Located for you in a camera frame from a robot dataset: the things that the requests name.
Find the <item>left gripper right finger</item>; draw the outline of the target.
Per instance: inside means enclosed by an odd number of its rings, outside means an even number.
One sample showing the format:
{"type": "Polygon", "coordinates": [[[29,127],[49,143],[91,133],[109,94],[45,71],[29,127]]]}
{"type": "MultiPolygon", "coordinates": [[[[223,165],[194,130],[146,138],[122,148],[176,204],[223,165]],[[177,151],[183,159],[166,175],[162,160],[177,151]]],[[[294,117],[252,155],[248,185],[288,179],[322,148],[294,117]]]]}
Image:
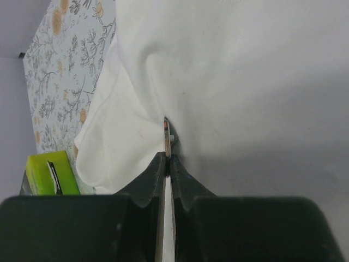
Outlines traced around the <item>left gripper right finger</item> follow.
{"type": "Polygon", "coordinates": [[[175,261],[343,261],[324,214],[302,197],[213,194],[169,161],[175,261]]]}

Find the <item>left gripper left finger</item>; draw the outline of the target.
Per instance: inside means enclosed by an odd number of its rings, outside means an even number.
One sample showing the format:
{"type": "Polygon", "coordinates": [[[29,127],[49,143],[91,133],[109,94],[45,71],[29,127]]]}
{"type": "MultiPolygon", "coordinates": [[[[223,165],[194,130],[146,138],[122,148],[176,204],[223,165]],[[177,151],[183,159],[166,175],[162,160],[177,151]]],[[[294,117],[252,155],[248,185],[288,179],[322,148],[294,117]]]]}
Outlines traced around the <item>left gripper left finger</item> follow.
{"type": "Polygon", "coordinates": [[[161,261],[166,156],[111,195],[16,196],[1,204],[1,261],[161,261]]]}

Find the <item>small round brooch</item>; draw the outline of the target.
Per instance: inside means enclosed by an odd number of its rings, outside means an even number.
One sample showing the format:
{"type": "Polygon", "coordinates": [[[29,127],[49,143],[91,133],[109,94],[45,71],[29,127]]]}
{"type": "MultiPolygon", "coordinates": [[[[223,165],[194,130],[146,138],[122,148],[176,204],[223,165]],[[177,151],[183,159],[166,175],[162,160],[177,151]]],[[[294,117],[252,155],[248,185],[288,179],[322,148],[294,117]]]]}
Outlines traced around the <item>small round brooch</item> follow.
{"type": "Polygon", "coordinates": [[[164,144],[165,156],[167,159],[171,158],[171,142],[174,141],[174,136],[170,134],[170,124],[167,117],[164,117],[164,144]]]}

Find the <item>white t-shirt daisy print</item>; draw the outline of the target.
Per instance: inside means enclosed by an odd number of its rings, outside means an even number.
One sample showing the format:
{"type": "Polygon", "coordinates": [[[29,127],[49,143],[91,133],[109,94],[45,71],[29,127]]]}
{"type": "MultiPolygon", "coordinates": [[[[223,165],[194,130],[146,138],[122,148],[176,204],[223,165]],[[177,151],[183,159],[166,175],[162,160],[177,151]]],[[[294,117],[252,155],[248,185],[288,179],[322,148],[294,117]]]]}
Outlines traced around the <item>white t-shirt daisy print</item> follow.
{"type": "Polygon", "coordinates": [[[127,184],[164,147],[221,194],[348,195],[348,1],[117,1],[75,143],[81,180],[127,184]]]}

